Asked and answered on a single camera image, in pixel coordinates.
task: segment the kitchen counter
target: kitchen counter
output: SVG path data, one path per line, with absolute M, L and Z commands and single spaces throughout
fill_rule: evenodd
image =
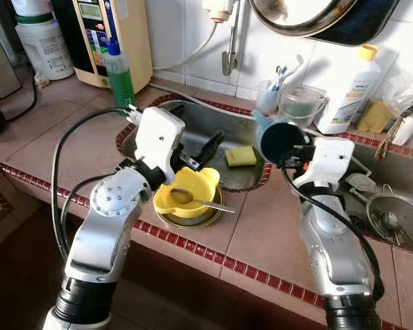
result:
M 153 80 L 186 94 L 252 109 L 253 103 L 188 87 Z M 0 101 L 6 116 L 31 101 L 30 85 Z M 163 91 L 146 87 L 137 95 L 139 107 L 150 105 Z M 111 92 L 79 82 L 74 76 L 52 82 L 39 93 L 39 103 L 29 114 L 8 125 L 0 135 L 0 163 L 16 188 L 50 201 L 52 153 L 59 138 L 79 118 L 113 105 Z M 59 186 L 67 195 L 77 183 L 112 173 L 124 157 L 116 136 L 128 122 L 104 115 L 84 124 L 67 141 L 61 155 Z M 71 212 L 84 217 L 92 185 L 80 191 Z M 299 239 L 299 201 L 281 173 L 274 169 L 269 181 L 249 192 L 226 192 L 226 204 L 236 214 L 223 214 L 213 225 L 181 230 L 162 222 L 149 201 L 135 222 L 136 242 L 198 268 L 212 276 L 321 323 L 321 299 L 316 295 L 306 248 Z M 413 329 L 413 253 L 370 239 L 381 265 L 386 293 L 377 311 L 392 325 Z

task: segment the yellow plastic bowl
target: yellow plastic bowl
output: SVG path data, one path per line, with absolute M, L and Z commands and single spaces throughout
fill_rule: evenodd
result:
M 173 213 L 181 218 L 199 217 L 208 210 L 208 207 L 192 201 L 186 204 L 178 203 L 171 197 L 171 189 L 185 189 L 193 194 L 193 199 L 213 201 L 219 178 L 220 174 L 214 168 L 203 168 L 200 172 L 195 172 L 184 167 L 176 173 L 171 184 L 168 186 L 163 184 L 156 192 L 153 198 L 154 210 L 162 215 Z

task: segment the stainless steel sink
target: stainless steel sink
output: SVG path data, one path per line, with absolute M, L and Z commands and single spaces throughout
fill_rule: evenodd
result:
M 413 158 L 388 153 L 385 160 L 376 162 L 373 160 L 375 150 L 375 148 L 363 144 L 356 144 L 354 156 L 372 171 L 370 178 L 377 183 L 377 190 L 381 190 L 384 184 L 388 184 L 392 187 L 394 193 L 407 197 L 413 202 Z M 347 177 L 350 173 L 364 173 L 364 171 L 351 162 L 344 177 Z M 357 221 L 363 222 L 363 229 L 379 238 L 373 231 L 367 230 L 368 220 L 364 203 L 348 192 L 349 188 L 350 186 L 347 183 L 342 182 L 340 189 L 337 191 L 337 193 L 341 193 L 344 196 L 348 214 L 362 219 Z M 363 195 L 366 198 L 370 198 L 373 193 L 365 192 Z M 410 234 L 413 236 L 413 227 L 408 228 L 407 231 L 410 231 Z M 406 240 L 403 247 L 413 250 L 413 245 L 408 240 Z
M 221 185 L 228 189 L 245 190 L 254 187 L 262 178 L 265 161 L 254 149 L 257 163 L 254 166 L 229 168 L 225 150 L 239 146 L 255 146 L 256 123 L 252 117 L 225 110 L 214 110 L 186 101 L 173 100 L 159 105 L 173 112 L 185 122 L 181 142 L 184 153 L 197 155 L 202 146 L 219 130 L 224 132 L 224 141 L 214 158 L 207 164 L 220 172 Z M 136 131 L 130 134 L 123 144 L 126 155 L 134 157 Z

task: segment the dish soap bottle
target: dish soap bottle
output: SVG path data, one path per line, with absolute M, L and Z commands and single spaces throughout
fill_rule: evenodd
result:
M 352 117 L 381 75 L 374 61 L 377 52 L 377 46 L 362 45 L 357 58 L 352 63 L 343 63 L 342 71 L 337 70 L 339 74 L 334 73 L 336 78 L 327 90 L 330 99 L 328 108 L 314 119 L 320 132 L 336 134 L 347 131 Z
M 110 42 L 107 44 L 107 51 L 108 53 L 105 54 L 105 66 L 116 106 L 125 108 L 128 105 L 136 105 L 129 64 L 119 48 L 119 42 L 116 39 L 110 38 Z

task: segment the clear plastic cup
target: clear plastic cup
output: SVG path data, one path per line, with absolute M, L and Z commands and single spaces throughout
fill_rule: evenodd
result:
M 317 113 L 328 106 L 329 99 L 320 89 L 283 85 L 279 93 L 277 115 L 301 128 L 309 127 Z
M 272 80 L 262 80 L 251 91 L 251 99 L 255 101 L 255 109 L 265 115 L 274 115 L 277 112 L 278 91 L 270 90 Z

